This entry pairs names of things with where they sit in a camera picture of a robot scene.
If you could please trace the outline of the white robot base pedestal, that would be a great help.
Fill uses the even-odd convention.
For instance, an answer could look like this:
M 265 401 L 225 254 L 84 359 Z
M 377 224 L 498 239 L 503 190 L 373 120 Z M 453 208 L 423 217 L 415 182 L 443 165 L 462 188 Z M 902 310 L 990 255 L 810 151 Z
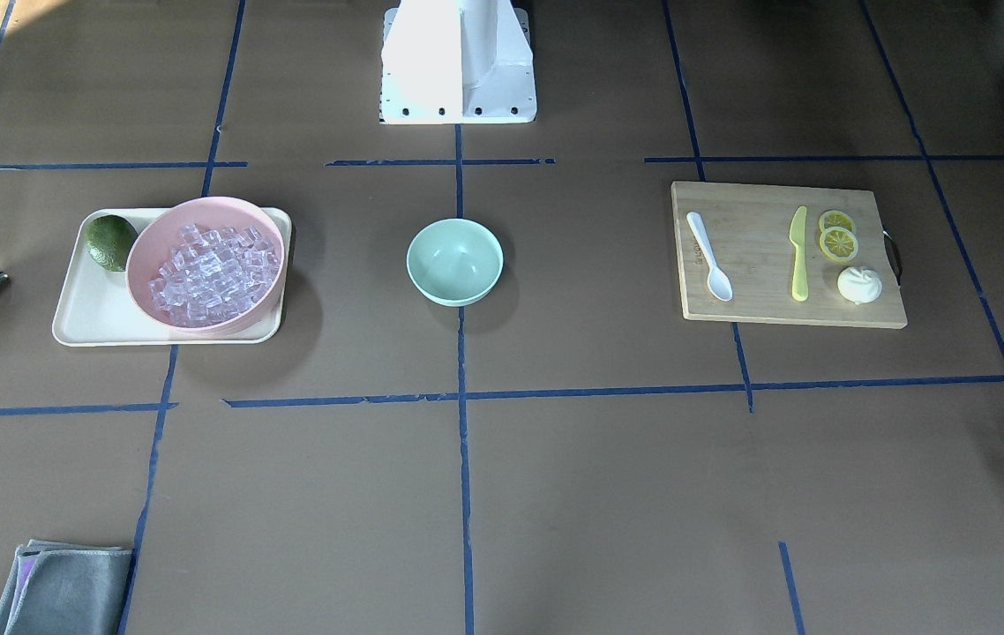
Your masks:
M 401 1 L 384 15 L 381 62 L 383 124 L 536 119 L 530 16 L 513 1 Z

